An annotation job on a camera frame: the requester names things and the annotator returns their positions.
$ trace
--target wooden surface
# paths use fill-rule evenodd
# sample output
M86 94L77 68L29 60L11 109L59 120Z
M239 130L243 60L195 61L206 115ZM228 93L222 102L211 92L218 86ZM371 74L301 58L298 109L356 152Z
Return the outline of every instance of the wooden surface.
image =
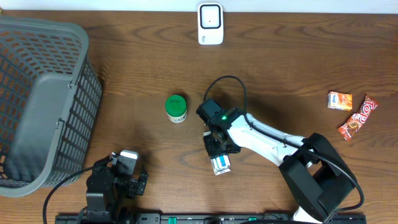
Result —
M233 171L215 177L195 110L208 85L237 75L248 88L248 109L287 133L325 135L361 184L356 212L368 223L398 222L398 16L349 14L224 15L224 42L201 46L195 13L5 11L5 15L74 22L90 36L90 59L103 80L103 102L85 167L122 149L140 154L150 175L136 206L164 213L294 212L297 204L278 168L243 149ZM352 111L326 108L330 90L353 94ZM379 107L350 142L337 131L364 100ZM171 123L168 96L188 101L188 118ZM242 90L224 80L210 95L242 106ZM83 175L52 197L48 217L86 205ZM50 189L0 198L0 223L40 223ZM358 202L353 191L343 205Z

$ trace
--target green lid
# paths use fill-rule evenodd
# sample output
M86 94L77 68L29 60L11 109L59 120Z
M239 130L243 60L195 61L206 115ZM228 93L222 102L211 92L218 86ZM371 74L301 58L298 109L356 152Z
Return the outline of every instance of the green lid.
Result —
M166 112L172 117L182 116L187 111L187 102L182 96L170 96L166 101Z

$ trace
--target red candy wrapper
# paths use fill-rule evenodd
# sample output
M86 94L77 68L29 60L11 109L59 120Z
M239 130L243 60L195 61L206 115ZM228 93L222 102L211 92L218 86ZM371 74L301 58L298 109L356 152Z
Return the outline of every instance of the red candy wrapper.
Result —
M338 128L338 131L343 135L345 140L351 140L353 135L362 127L371 112L376 109L377 106L378 103L366 95L361 109L359 109L357 113L353 114L344 125Z

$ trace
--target green-lidded jar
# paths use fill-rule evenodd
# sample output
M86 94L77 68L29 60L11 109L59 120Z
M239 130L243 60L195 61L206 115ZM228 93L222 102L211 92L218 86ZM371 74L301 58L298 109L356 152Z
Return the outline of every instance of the green-lidded jar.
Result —
M181 123L187 118L187 102L182 96L170 96L166 101L166 113L174 123Z

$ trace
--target green connector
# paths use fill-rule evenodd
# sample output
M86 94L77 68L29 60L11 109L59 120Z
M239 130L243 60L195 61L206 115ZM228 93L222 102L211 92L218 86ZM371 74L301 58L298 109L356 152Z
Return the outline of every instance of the green connector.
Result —
M177 224L177 218L169 218L169 224Z

